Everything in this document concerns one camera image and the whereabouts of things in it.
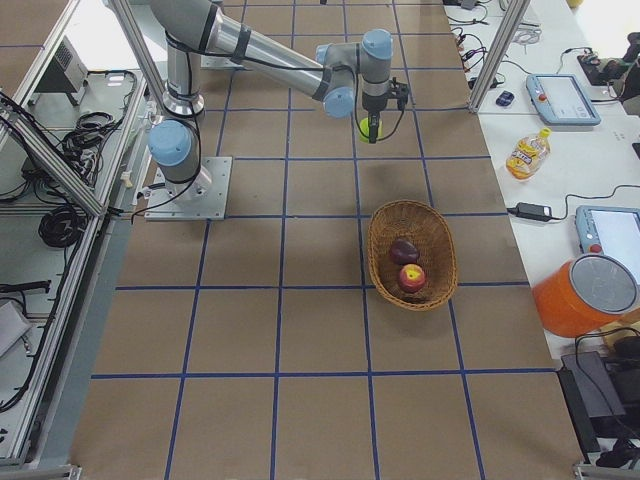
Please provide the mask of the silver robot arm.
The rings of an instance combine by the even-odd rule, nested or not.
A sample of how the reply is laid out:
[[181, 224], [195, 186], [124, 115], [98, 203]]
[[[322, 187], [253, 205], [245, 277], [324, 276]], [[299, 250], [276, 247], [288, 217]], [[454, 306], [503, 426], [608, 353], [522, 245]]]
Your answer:
[[361, 124], [366, 142], [385, 140], [380, 115], [390, 99], [404, 109], [408, 88], [390, 73], [393, 40], [384, 29], [366, 32], [358, 42], [332, 43], [310, 59], [223, 13], [215, 1], [153, 1], [151, 11], [164, 28], [168, 78], [162, 103], [177, 118], [198, 116], [202, 57], [248, 66], [320, 102], [332, 118], [367, 113]]

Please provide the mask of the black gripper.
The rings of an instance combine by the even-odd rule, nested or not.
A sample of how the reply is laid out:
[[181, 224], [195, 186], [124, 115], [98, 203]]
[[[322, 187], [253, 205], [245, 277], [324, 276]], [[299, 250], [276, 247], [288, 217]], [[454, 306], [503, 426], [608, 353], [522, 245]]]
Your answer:
[[377, 143], [380, 134], [380, 113], [387, 108], [388, 94], [370, 95], [364, 92], [361, 96], [362, 107], [368, 114], [368, 143]]

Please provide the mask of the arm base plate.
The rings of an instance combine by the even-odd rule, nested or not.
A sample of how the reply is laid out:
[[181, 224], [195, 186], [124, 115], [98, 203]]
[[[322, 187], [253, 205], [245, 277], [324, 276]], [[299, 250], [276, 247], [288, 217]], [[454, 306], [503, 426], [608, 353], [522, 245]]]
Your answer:
[[223, 220], [225, 218], [232, 158], [204, 157], [201, 171], [189, 189], [177, 199], [185, 186], [179, 188], [167, 184], [159, 167], [154, 181], [163, 186], [150, 192], [147, 210], [143, 212], [149, 221]]
[[244, 70], [241, 64], [234, 63], [229, 58], [222, 56], [202, 55], [201, 67], [208, 70]]

